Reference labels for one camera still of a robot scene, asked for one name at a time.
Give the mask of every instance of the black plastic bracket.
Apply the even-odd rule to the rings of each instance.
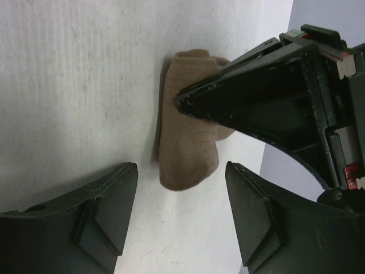
[[[25,212],[0,214],[0,273],[114,273],[138,179],[124,163],[101,179]]]

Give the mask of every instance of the white surface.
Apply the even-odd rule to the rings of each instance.
[[[219,143],[221,165],[209,179],[183,193],[163,189],[152,156],[160,73],[180,50],[238,57],[287,29],[291,3],[0,1],[0,211],[135,162],[139,184],[116,273],[238,273],[225,163],[258,172],[263,144],[235,133]]]

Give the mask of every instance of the beige sock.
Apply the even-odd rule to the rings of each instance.
[[[176,95],[184,87],[217,74],[217,63],[223,60],[210,57],[205,50],[192,50],[177,53],[171,61],[163,93],[159,151],[160,181],[170,190],[194,187],[212,174],[219,164],[216,140],[233,133],[183,115],[175,106]]]

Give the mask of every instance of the white tabletop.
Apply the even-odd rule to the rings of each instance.
[[[293,0],[0,1],[0,211],[24,210],[135,162],[139,183],[115,273],[237,274],[225,163],[259,172],[263,143],[235,133],[198,187],[159,184],[153,156],[164,60],[234,59],[287,30]]]

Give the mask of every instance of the red component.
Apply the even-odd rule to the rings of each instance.
[[[349,190],[357,190],[358,184],[356,182],[355,173],[359,170],[357,164],[352,164],[344,169],[344,174],[346,176],[347,186]]]

